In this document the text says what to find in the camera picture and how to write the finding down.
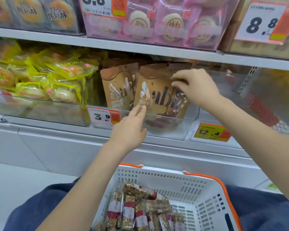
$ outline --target white shopping basket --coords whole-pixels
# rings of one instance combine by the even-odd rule
[[[93,226],[107,211],[112,189],[125,181],[152,189],[170,201],[184,216],[186,231],[242,231],[225,185],[215,177],[121,163],[100,203]]]

